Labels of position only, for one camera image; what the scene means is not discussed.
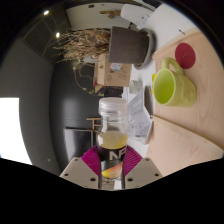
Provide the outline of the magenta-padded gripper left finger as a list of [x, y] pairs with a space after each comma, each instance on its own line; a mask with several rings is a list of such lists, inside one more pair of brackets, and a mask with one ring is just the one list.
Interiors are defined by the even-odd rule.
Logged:
[[97, 147], [90, 148], [82, 157], [74, 157], [60, 177], [84, 188], [101, 187], [101, 163]]

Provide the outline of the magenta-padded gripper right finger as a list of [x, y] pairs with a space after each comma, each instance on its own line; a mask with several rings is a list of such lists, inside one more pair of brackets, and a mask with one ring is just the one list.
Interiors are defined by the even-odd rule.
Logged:
[[126, 148], [121, 184], [123, 189], [140, 188], [162, 177], [151, 158], [143, 158], [130, 146]]

